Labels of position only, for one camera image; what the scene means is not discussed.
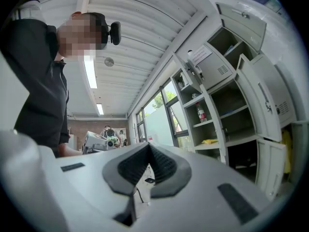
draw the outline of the brick wall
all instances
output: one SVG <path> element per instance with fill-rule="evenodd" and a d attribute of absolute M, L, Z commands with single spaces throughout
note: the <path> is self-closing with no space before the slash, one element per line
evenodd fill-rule
<path fill-rule="evenodd" d="M 68 119 L 68 127 L 71 127 L 71 134 L 77 136 L 77 148 L 82 147 L 82 143 L 86 136 L 87 131 L 91 131 L 100 134 L 105 126 L 111 126 L 111 128 L 125 128 L 126 138 L 128 145 L 130 145 L 129 125 L 127 120 L 70 120 Z"/>

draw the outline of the paper sign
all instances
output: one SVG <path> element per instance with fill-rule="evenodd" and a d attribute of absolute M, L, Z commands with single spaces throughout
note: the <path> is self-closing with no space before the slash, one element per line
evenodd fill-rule
<path fill-rule="evenodd" d="M 190 57 L 192 63 L 196 66 L 205 58 L 207 58 L 212 52 L 204 45 L 202 45 L 198 50 L 196 50 Z"/>

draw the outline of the yellow cloth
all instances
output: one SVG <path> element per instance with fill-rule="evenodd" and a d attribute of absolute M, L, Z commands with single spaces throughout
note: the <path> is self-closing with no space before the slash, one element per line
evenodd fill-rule
<path fill-rule="evenodd" d="M 284 173 L 288 174 L 291 171 L 291 158 L 292 158 L 292 138 L 287 130 L 282 130 L 282 141 L 283 145 L 286 145 L 286 158 L 284 165 Z"/>
<path fill-rule="evenodd" d="M 206 139 L 202 143 L 207 144 L 207 145 L 211 145 L 211 144 L 216 143 L 216 142 L 218 142 L 218 139 Z"/>

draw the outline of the green foliage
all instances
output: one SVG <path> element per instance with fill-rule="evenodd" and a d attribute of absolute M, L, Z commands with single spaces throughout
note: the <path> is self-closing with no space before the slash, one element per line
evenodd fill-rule
<path fill-rule="evenodd" d="M 168 99 L 168 101 L 172 100 L 174 97 L 176 97 L 175 94 L 173 94 L 172 92 L 170 91 L 166 91 L 166 98 Z M 161 93 L 158 93 L 156 95 L 156 97 L 154 98 L 154 102 L 155 104 L 153 104 L 153 108 L 155 110 L 158 110 L 161 106 L 163 106 L 163 98 L 162 98 L 162 95 Z"/>

